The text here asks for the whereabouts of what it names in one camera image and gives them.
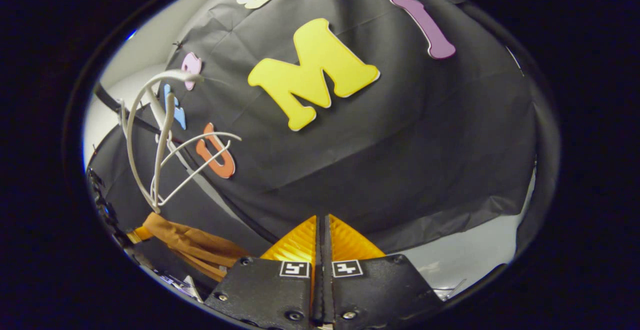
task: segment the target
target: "yellow letter m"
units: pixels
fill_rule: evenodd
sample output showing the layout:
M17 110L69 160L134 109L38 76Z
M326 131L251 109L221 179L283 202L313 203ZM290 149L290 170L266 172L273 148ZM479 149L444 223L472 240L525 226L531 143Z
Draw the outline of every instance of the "yellow letter m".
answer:
M330 30L329 21L316 18L293 34L300 65L266 58L249 74L250 86L261 86L288 116L288 127L297 132L316 118L311 106L302 106L294 97L331 106L323 71L334 83L334 93L347 98L380 77L374 65L362 62Z

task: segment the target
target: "brown cloth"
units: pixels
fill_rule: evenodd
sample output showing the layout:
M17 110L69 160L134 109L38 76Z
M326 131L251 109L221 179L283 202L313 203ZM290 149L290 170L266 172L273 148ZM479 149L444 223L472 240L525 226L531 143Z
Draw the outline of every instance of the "brown cloth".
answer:
M230 268L236 260L249 255L247 250L228 239L167 221L154 212L147 216L142 226L188 264L217 282L227 274L220 266Z

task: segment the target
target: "letter m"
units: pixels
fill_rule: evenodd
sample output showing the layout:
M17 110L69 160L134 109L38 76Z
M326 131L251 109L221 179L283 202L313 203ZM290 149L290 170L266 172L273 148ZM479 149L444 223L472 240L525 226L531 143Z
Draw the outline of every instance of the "letter m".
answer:
M374 65L362 62L330 30L329 21L316 18L293 35L300 65L266 58L249 74L250 86L261 86L288 116L288 127L297 132L316 118L311 106L302 106L294 97L331 106L323 71L334 83L334 93L347 98L380 77Z

